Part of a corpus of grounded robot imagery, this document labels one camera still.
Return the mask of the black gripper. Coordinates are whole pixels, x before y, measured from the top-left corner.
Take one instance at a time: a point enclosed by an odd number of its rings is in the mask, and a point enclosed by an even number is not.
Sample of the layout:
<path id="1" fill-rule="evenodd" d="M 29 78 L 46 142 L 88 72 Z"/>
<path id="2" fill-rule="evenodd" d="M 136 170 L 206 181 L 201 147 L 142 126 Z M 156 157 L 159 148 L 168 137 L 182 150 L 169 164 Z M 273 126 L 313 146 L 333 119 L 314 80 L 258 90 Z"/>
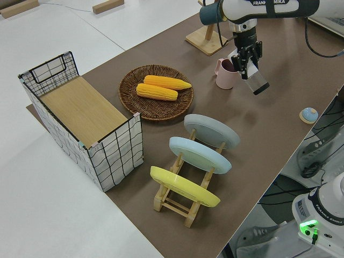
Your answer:
<path id="1" fill-rule="evenodd" d="M 251 48 L 251 60 L 254 66 L 259 68 L 259 60 L 262 57 L 263 43 L 257 40 L 256 27 L 241 32 L 233 32 L 234 44 L 237 52 Z M 247 63 L 248 57 L 241 56 L 240 54 L 231 56 L 231 61 L 234 69 L 241 75 L 243 80 L 248 79 Z"/>

